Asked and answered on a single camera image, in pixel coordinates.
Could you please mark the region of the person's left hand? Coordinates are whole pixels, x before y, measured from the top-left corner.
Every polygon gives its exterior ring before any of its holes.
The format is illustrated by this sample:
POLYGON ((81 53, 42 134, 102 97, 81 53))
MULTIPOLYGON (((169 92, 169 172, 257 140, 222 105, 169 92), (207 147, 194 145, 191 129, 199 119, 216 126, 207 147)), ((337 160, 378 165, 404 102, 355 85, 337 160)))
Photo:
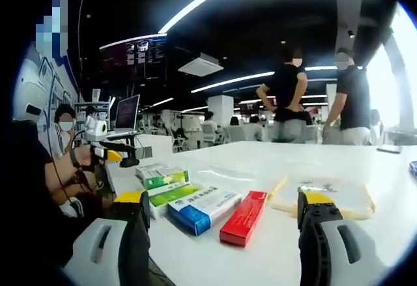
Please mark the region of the person's left hand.
POLYGON ((94 159, 95 153, 90 145, 82 145, 71 149, 69 155, 72 166, 76 169, 82 167, 93 167, 96 165, 96 161, 94 159))

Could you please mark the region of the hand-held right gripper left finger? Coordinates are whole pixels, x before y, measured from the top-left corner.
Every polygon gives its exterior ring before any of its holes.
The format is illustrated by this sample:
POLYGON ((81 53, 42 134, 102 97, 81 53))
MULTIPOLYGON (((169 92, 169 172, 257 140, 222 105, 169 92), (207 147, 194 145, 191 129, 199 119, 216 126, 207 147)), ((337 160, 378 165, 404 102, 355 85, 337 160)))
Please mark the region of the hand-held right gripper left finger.
POLYGON ((150 222, 147 191, 118 196, 75 240, 66 276, 74 285, 149 285, 150 222))

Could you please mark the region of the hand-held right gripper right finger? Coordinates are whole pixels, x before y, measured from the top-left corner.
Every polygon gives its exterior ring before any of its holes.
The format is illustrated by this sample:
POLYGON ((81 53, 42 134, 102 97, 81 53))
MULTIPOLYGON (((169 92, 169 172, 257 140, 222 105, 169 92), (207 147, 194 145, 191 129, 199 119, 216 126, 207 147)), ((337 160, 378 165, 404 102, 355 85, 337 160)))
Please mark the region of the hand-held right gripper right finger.
POLYGON ((371 216, 365 191, 299 190, 301 285, 379 285, 391 268, 358 221, 371 216))

